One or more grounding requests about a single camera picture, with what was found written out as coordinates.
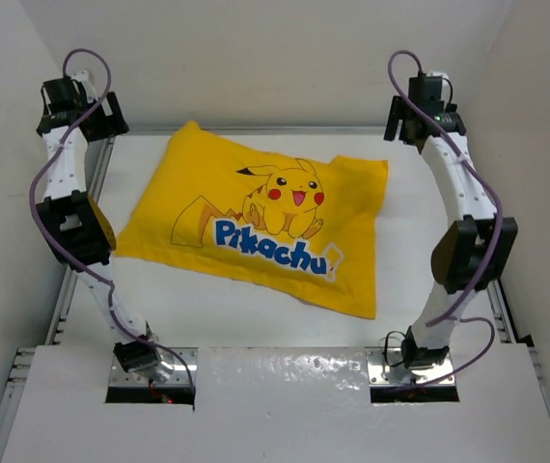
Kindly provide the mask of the yellow pillowcase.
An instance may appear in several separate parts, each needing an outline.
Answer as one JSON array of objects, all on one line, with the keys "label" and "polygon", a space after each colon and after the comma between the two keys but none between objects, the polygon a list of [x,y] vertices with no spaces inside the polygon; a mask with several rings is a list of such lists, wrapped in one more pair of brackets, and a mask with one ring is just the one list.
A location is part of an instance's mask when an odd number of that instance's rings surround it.
[{"label": "yellow pillowcase", "polygon": [[376,217],[389,165],[254,150],[187,123],[117,240],[118,256],[376,316]]}]

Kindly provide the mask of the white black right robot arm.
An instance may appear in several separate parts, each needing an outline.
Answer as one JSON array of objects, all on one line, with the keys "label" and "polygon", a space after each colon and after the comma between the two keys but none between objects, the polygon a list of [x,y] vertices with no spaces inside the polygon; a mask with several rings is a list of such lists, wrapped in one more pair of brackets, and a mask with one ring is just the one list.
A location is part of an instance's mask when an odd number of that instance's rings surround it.
[{"label": "white black right robot arm", "polygon": [[384,135],[418,150],[448,221],[430,258],[432,290],[401,344],[408,369],[443,363],[456,323],[476,295],[501,277],[518,233],[515,219],[505,216],[494,192],[477,177],[457,106],[443,98],[449,83],[436,72],[410,78],[407,95],[392,99]]}]

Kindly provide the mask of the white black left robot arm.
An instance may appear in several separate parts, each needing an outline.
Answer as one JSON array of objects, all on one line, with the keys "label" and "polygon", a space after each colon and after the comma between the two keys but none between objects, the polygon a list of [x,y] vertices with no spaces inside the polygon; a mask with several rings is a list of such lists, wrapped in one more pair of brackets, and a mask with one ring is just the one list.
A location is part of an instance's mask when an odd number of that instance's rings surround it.
[{"label": "white black left robot arm", "polygon": [[116,95],[103,98],[110,112],[98,106],[90,74],[48,80],[41,86],[43,113],[37,133],[55,162],[47,172],[46,187],[35,210],[43,228],[67,253],[52,250],[88,287],[114,340],[114,356],[127,374],[153,380],[160,372],[161,356],[149,324],[126,310],[110,293],[110,257],[116,237],[109,221],[88,192],[85,159],[91,142],[125,134],[129,127]]}]

